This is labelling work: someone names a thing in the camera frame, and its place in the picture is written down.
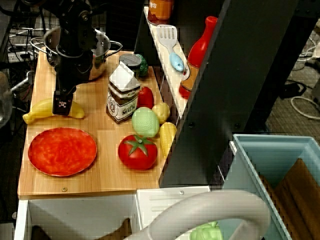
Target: blue plastic container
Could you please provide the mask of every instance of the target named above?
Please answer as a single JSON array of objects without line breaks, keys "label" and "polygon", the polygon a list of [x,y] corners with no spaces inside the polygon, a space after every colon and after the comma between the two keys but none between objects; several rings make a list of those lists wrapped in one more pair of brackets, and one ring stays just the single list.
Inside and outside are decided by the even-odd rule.
[{"label": "blue plastic container", "polygon": [[[292,240],[259,175],[264,175],[275,188],[301,158],[320,185],[320,147],[312,137],[306,136],[235,134],[233,138],[237,152],[222,188],[248,191],[267,203],[271,224],[265,240]],[[224,240],[230,238],[240,222],[239,219],[219,221]]]}]

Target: shelf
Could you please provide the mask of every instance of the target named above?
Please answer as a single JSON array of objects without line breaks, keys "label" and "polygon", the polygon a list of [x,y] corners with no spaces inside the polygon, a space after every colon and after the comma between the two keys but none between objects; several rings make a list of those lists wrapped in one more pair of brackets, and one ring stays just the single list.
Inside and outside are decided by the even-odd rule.
[{"label": "shelf", "polygon": [[[85,112],[83,119],[56,115],[37,119],[27,126],[17,191],[20,200],[103,196],[123,194],[123,192],[138,189],[159,188],[159,178],[165,164],[159,133],[152,138],[158,148],[158,156],[153,168],[145,171],[129,169],[118,157],[118,145],[124,137],[136,133],[132,122],[118,125],[106,113],[108,76],[117,68],[119,56],[124,53],[126,52],[122,51],[107,58],[107,70],[103,76],[77,86],[73,100],[82,106]],[[46,55],[40,52],[31,106],[53,96],[55,81],[53,67],[48,64]],[[149,67],[148,75],[140,81],[140,84],[141,87],[153,89],[155,104],[162,102],[152,67]],[[93,137],[98,152],[88,169],[69,177],[56,177],[46,175],[32,166],[28,158],[30,143],[41,132],[58,127],[81,129]]]},{"label": "shelf", "polygon": [[[148,17],[148,10],[149,8],[147,6],[144,7],[144,15],[146,19]],[[152,25],[150,22],[148,22],[148,20],[146,21],[149,25],[149,29],[154,41],[154,45],[158,52],[158,57],[160,59],[165,77],[168,81],[169,88],[174,99],[174,103],[176,105],[180,118],[182,118],[182,115],[184,114],[184,110],[187,105],[187,100],[181,97],[179,93],[179,86],[180,86],[181,79],[183,77],[183,73],[175,70],[171,66],[171,63],[169,61],[169,52],[167,48],[158,41],[157,26]],[[184,65],[186,66],[187,59],[178,41],[176,45],[173,47],[173,50],[177,55],[179,55],[179,57],[183,60]]]}]

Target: screw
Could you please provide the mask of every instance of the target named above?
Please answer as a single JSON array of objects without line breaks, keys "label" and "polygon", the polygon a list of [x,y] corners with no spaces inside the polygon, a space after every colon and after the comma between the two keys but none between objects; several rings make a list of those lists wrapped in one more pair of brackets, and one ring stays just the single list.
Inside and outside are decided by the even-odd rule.
[{"label": "screw", "polygon": [[190,122],[190,123],[189,123],[189,128],[192,129],[192,128],[194,128],[194,127],[195,127],[195,123],[194,123],[194,122]]}]

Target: white shelf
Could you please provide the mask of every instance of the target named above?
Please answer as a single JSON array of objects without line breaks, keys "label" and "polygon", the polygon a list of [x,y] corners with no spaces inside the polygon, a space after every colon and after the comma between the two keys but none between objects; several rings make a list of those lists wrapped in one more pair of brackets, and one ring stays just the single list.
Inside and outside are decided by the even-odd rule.
[{"label": "white shelf", "polygon": [[[147,6],[144,7],[144,15],[146,19],[148,17],[148,10],[149,8]],[[187,105],[187,100],[181,97],[179,93],[179,86],[180,86],[181,79],[183,77],[183,73],[175,70],[174,67],[171,66],[171,63],[169,60],[169,52],[167,48],[158,41],[157,26],[152,25],[148,21],[147,23],[149,25],[149,29],[154,41],[154,45],[156,47],[156,51],[158,52],[158,56],[159,56],[165,77],[168,81],[168,85],[169,85],[171,94],[173,96],[174,103],[178,110],[179,117],[181,118]],[[173,50],[182,59],[184,66],[186,66],[187,59],[178,41],[176,45],[173,47]]]}]

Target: jar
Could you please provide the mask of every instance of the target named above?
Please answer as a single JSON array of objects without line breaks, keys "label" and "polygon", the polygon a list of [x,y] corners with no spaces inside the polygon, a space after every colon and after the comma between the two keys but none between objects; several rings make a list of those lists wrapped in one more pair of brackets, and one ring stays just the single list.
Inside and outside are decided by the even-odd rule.
[{"label": "jar", "polygon": [[153,24],[169,24],[174,0],[150,0],[147,20]]}]

